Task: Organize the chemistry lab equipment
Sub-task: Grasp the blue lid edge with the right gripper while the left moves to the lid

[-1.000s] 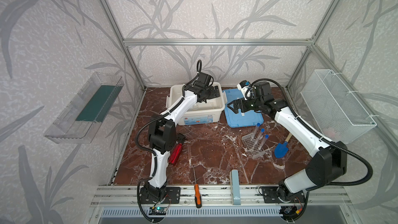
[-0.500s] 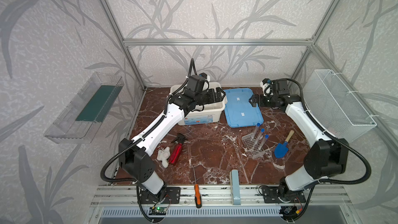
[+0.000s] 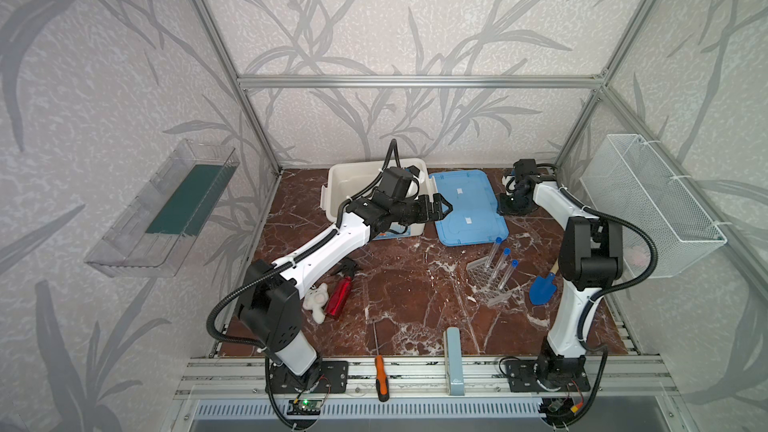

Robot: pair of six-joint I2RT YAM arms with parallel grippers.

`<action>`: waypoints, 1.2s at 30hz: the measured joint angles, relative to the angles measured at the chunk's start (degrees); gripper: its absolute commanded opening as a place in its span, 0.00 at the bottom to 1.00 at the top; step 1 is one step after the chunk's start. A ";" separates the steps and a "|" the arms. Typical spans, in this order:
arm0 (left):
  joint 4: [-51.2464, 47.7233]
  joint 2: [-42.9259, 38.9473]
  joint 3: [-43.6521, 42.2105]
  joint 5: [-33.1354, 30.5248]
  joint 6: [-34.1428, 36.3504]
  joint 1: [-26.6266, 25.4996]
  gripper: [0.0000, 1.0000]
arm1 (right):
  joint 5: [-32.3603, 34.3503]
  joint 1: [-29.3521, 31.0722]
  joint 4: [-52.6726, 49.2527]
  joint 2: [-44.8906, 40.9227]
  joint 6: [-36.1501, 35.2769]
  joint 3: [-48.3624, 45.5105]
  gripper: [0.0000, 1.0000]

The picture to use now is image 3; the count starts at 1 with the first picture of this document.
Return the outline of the blue plastic bin lid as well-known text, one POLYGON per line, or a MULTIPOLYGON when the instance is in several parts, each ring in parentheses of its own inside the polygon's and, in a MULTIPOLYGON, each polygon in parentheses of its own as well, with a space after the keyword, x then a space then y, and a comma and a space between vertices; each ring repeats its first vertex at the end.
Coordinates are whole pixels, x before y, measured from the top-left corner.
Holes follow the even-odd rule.
POLYGON ((443 245, 480 245, 508 237, 506 221, 497 213, 498 201, 485 172, 457 170, 436 172, 430 177, 437 192, 453 207, 452 212, 435 223, 443 245))

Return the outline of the white plastic storage bin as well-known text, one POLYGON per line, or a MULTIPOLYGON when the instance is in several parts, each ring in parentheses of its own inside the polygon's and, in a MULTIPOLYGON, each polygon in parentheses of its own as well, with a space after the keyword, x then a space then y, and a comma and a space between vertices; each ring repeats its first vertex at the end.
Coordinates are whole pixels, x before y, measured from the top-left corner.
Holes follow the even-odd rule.
MULTIPOLYGON (((328 171, 327 185, 321 188, 320 206, 330 222, 336 221, 338 207, 344 199, 361 191, 379 173, 382 161, 337 164, 328 171)), ((402 159, 407 168, 415 166, 420 170, 419 194, 432 195, 437 192, 434 181, 429 178, 427 164, 420 158, 402 159)))

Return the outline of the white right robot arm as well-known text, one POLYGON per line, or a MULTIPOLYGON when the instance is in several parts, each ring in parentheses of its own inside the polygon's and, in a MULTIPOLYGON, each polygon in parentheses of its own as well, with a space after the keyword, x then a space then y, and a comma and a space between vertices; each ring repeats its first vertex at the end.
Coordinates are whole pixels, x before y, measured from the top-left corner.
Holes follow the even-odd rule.
POLYGON ((659 251, 652 237, 637 225, 583 204, 560 185, 555 173, 534 159, 517 160, 503 176, 505 191, 498 196, 501 215, 523 216, 543 208, 564 231, 558 271, 563 289, 554 325, 533 366, 537 383, 559 391, 584 372, 586 355, 599 353, 605 361, 605 344, 591 347, 588 335, 602 299, 631 288, 655 271, 659 251), (648 264, 637 277, 619 283, 624 271, 623 232, 629 230, 645 243, 648 264))

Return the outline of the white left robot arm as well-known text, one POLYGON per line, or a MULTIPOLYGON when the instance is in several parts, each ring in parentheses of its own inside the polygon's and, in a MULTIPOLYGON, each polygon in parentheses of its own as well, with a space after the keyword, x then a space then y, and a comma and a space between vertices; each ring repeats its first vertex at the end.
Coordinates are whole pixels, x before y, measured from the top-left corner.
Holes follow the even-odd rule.
POLYGON ((293 377, 316 381, 321 359, 302 331, 304 297, 323 275, 379 235, 402 235, 414 224, 446 218, 453 211, 452 204, 439 193, 423 193, 425 181, 426 175, 417 167, 402 165, 397 141, 391 140, 378 174, 341 202, 325 231, 271 263, 251 264, 254 278, 227 294, 208 314, 209 336, 221 343, 257 347, 293 377), (240 322, 254 336, 226 335, 216 321, 230 303, 244 295, 248 299, 239 308, 240 322))

